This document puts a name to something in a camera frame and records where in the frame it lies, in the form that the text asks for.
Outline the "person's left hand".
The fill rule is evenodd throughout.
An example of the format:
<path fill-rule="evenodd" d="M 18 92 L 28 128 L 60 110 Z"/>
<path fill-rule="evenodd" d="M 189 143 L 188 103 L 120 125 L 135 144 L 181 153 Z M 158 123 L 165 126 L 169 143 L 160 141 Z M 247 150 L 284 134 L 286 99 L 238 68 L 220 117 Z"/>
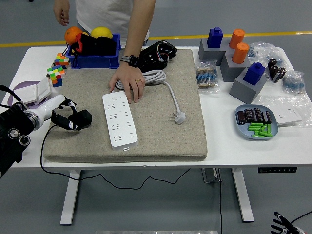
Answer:
<path fill-rule="evenodd" d="M 139 68 L 130 66 L 126 62 L 121 62 L 109 81 L 109 91 L 113 91 L 115 84 L 120 81 L 124 87 L 124 92 L 129 103 L 138 103 L 145 87 L 145 79 Z"/>

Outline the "person's right hand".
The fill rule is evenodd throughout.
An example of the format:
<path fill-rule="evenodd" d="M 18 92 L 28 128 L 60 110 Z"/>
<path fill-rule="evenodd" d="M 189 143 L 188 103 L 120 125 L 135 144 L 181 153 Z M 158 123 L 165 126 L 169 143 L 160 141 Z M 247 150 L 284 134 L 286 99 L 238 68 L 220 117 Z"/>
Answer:
<path fill-rule="evenodd" d="M 53 11 L 57 22 L 62 26 L 69 24 L 70 3 L 68 0 L 55 0 Z"/>

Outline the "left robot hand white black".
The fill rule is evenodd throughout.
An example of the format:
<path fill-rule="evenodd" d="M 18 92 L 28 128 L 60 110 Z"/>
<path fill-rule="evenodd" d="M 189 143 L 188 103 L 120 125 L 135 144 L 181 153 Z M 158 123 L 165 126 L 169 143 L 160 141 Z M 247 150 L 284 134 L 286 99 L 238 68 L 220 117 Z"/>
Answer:
<path fill-rule="evenodd" d="M 55 112 L 55 109 L 62 105 L 69 106 L 72 109 L 73 114 L 77 113 L 76 104 L 73 101 L 64 95 L 57 95 L 34 110 L 36 121 L 34 124 L 34 129 L 39 129 L 46 120 L 50 119 L 52 123 L 63 129 L 80 130 L 80 127 L 78 127 L 78 125 L 75 124 L 72 120 L 65 118 L 64 116 L 61 116 Z"/>

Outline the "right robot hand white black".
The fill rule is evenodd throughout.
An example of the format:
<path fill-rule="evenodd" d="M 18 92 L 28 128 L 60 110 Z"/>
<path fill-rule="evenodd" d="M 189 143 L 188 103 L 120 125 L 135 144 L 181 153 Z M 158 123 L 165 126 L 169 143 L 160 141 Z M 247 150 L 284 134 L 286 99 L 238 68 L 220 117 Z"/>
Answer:
<path fill-rule="evenodd" d="M 307 232 L 303 229 L 294 226 L 290 223 L 283 215 L 279 212 L 274 212 L 276 219 L 273 219 L 275 223 L 271 225 L 271 233 L 272 234 L 306 234 Z"/>

